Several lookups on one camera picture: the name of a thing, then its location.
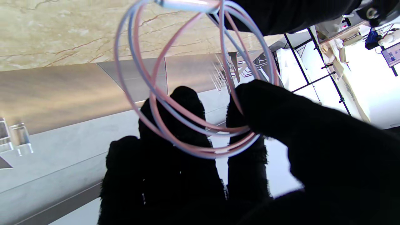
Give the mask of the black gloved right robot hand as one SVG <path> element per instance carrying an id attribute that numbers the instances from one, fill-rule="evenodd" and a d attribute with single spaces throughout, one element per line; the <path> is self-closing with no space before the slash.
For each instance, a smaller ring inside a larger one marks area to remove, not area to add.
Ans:
<path id="1" fill-rule="evenodd" d="M 188 155 L 138 121 L 110 144 L 99 225 L 398 225 L 399 137 L 263 81 L 236 88 L 227 127 L 260 137 L 228 159 Z"/>

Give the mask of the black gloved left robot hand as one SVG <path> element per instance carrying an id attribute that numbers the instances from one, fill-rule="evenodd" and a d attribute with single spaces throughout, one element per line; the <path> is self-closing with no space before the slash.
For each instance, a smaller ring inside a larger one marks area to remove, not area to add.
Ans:
<path id="1" fill-rule="evenodd" d="M 399 15 L 398 0 L 236 0 L 253 19 L 263 36 L 294 33 L 334 20 L 354 11 L 367 20 L 368 9 L 376 9 L 373 25 L 389 22 Z"/>

